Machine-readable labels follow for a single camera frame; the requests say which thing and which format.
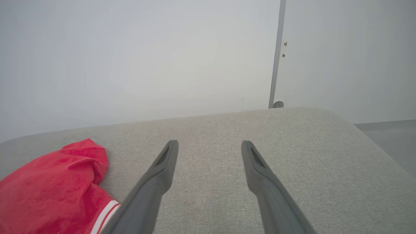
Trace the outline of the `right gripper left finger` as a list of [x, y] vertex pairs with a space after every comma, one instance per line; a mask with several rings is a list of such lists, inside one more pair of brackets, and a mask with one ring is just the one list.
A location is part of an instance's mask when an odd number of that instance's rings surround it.
[[153, 234], [162, 196], [171, 188], [179, 144], [167, 142], [163, 150], [109, 219], [103, 234]]

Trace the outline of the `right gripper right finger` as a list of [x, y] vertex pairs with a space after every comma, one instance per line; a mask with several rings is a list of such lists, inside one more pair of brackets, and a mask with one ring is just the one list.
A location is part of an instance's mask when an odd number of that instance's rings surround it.
[[257, 197], [266, 234], [316, 234], [311, 223], [251, 141], [241, 145], [248, 188]]

